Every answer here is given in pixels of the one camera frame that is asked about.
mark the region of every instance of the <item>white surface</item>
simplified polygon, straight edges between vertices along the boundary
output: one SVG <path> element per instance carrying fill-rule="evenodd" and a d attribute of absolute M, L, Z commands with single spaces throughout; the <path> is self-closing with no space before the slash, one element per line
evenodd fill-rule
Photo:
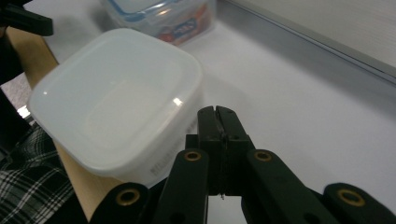
<path fill-rule="evenodd" d="M 394 0 L 231 0 L 396 77 Z"/>
<path fill-rule="evenodd" d="M 201 65 L 186 52 L 118 29 L 45 76 L 29 109 L 87 170 L 150 186 L 171 167 L 164 158 L 182 149 L 175 143 L 195 119 L 188 109 L 197 109 L 201 81 Z"/>
<path fill-rule="evenodd" d="M 46 40 L 59 62 L 112 27 L 94 0 L 28 8 L 54 19 Z M 205 105 L 234 110 L 255 146 L 309 188 L 347 182 L 396 213 L 395 86 L 227 2 L 218 16 L 211 32 L 181 47 L 203 65 Z M 239 208 L 237 199 L 211 198 L 208 223 L 244 223 Z"/>

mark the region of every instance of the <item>translucent plastic container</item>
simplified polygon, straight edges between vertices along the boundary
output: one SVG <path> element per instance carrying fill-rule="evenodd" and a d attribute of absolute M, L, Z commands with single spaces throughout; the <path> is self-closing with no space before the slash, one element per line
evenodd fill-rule
<path fill-rule="evenodd" d="M 100 0 L 120 26 L 179 45 L 209 29 L 216 0 Z"/>
<path fill-rule="evenodd" d="M 169 172 L 196 124 L 201 83 L 190 54 L 118 29 L 46 75 L 29 110 L 88 171 L 150 187 Z"/>

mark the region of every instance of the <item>plaid shirt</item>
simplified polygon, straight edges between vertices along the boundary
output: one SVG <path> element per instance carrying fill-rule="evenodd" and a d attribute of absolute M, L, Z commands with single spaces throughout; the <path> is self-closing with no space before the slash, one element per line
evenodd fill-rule
<path fill-rule="evenodd" d="M 0 224 L 45 223 L 73 194 L 52 140 L 36 124 L 0 161 Z"/>

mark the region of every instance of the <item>brass insert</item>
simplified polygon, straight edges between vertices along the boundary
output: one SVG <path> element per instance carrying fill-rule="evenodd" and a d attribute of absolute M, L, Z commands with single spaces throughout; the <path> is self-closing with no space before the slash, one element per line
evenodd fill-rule
<path fill-rule="evenodd" d="M 338 197 L 347 204 L 356 207 L 362 207 L 366 204 L 366 201 L 355 191 L 350 189 L 339 189 L 337 191 Z"/>
<path fill-rule="evenodd" d="M 272 156 L 266 151 L 258 151 L 254 153 L 254 158 L 259 161 L 270 161 L 272 159 Z"/>
<path fill-rule="evenodd" d="M 124 189 L 117 194 L 117 204 L 121 206 L 128 206 L 136 203 L 140 198 L 140 192 L 137 189 Z"/>
<path fill-rule="evenodd" d="M 201 159 L 201 157 L 201 154 L 196 151 L 191 151 L 184 154 L 184 159 L 186 159 L 186 161 L 198 161 Z"/>

